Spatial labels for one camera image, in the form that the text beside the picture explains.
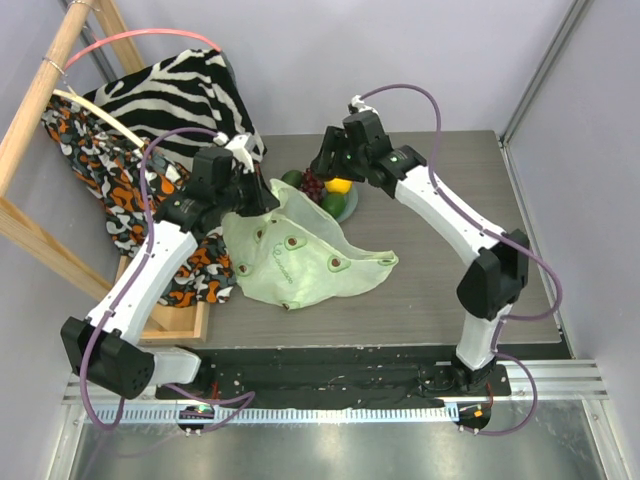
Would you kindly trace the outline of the yellow lemon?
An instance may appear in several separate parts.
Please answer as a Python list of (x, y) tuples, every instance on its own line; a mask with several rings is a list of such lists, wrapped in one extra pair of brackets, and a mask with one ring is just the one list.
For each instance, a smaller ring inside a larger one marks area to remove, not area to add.
[(350, 192), (353, 182), (346, 179), (334, 178), (324, 182), (328, 193), (346, 195)]

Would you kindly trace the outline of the red grape bunch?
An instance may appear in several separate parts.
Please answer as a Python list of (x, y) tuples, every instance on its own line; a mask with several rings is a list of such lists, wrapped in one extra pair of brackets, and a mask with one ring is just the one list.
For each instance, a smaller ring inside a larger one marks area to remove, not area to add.
[(299, 190), (318, 205), (321, 204), (325, 196), (324, 182), (317, 178), (310, 168), (303, 172)]

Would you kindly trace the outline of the light green plastic bag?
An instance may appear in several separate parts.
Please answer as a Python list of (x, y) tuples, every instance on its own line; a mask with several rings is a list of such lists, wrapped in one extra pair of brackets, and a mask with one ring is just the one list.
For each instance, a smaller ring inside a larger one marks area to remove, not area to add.
[(273, 179), (280, 201), (258, 217), (227, 214), (223, 240), (242, 293), (287, 310), (366, 293), (398, 263), (392, 251), (351, 245), (340, 224), (294, 187)]

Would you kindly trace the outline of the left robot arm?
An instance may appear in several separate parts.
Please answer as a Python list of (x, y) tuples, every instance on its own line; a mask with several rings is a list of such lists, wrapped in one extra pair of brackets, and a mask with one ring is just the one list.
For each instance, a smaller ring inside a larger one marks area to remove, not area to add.
[(73, 373), (125, 399), (150, 384), (192, 382), (201, 364), (197, 354), (139, 347), (147, 319), (180, 266), (226, 214), (255, 217), (278, 204), (246, 147), (232, 141), (200, 150), (188, 181), (157, 207), (143, 245), (114, 287), (84, 319), (63, 324)]

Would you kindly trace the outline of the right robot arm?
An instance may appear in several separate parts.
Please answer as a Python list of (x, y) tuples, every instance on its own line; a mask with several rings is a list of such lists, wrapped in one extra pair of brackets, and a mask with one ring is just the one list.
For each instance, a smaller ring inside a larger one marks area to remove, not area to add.
[(363, 110), (326, 128), (310, 165), (323, 180), (367, 182), (410, 208), (458, 254), (466, 268), (456, 289), (465, 311), (461, 339), (451, 361), (457, 388), (486, 383), (496, 365), (499, 321), (528, 283), (528, 236), (498, 227), (462, 201), (430, 171), (409, 145), (393, 146), (377, 113)]

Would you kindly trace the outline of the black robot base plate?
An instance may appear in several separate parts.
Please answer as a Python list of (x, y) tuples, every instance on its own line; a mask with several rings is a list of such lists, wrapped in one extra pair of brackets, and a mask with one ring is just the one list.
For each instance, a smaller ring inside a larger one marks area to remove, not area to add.
[(252, 391), (252, 408), (392, 409), (435, 407), (447, 399), (506, 398), (495, 362), (466, 372), (450, 346), (344, 346), (200, 349), (187, 392), (230, 399)]

